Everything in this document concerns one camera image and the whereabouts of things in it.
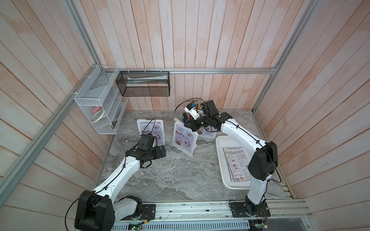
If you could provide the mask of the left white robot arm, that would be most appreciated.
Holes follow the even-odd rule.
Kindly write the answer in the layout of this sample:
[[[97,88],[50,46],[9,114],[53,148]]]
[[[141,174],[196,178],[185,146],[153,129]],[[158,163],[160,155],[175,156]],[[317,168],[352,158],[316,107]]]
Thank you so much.
[[[119,166],[92,191],[85,190],[78,199],[74,227],[80,231],[110,231],[124,218],[145,221],[142,199],[128,195],[117,196],[128,180],[152,161],[166,157],[164,145],[158,145],[152,134],[141,135],[139,141],[126,151]]]

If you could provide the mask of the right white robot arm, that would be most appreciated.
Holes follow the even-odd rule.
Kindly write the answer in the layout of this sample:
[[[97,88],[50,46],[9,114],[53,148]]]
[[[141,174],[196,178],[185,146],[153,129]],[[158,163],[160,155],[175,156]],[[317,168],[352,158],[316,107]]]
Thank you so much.
[[[203,115],[198,112],[194,103],[185,107],[185,111],[192,116],[185,127],[197,132],[201,128],[211,126],[231,137],[250,154],[248,171],[251,174],[251,184],[245,199],[245,212],[250,217],[257,217],[259,210],[267,206],[267,185],[278,166],[277,145],[272,141],[258,139],[239,125],[230,114],[220,113],[212,100],[204,101],[200,106]]]

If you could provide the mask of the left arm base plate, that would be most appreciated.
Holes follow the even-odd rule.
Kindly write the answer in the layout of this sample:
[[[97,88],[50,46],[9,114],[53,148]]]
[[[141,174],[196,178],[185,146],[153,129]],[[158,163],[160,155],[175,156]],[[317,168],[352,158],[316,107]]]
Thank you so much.
[[[155,219],[156,205],[144,204],[140,215],[130,215],[122,218],[122,221],[151,221]]]

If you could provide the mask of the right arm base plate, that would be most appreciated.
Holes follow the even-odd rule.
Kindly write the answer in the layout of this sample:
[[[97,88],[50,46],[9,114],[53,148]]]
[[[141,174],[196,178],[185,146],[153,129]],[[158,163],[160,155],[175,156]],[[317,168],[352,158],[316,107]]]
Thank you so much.
[[[254,205],[253,203],[236,202],[232,200],[228,202],[228,206],[231,209],[232,216],[234,218],[265,218],[271,216],[266,200],[259,205]]]

